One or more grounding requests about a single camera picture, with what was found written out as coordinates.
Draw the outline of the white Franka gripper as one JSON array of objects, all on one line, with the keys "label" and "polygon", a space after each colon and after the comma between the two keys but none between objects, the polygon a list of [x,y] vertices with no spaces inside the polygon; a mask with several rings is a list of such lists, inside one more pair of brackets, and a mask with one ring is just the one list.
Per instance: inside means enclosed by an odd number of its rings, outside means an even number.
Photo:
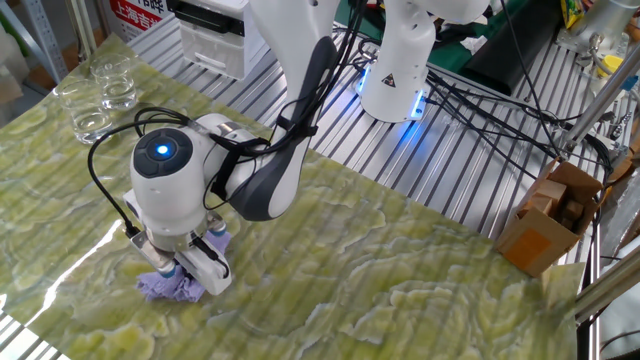
[{"label": "white Franka gripper", "polygon": [[231,234],[225,221],[215,212],[209,219],[213,228],[201,240],[218,256],[212,264],[198,247],[183,253],[171,253],[156,248],[144,230],[130,238],[132,246],[152,265],[154,272],[138,276],[137,288],[145,296],[202,296],[205,291],[221,294],[231,283],[232,274],[224,256]]}]

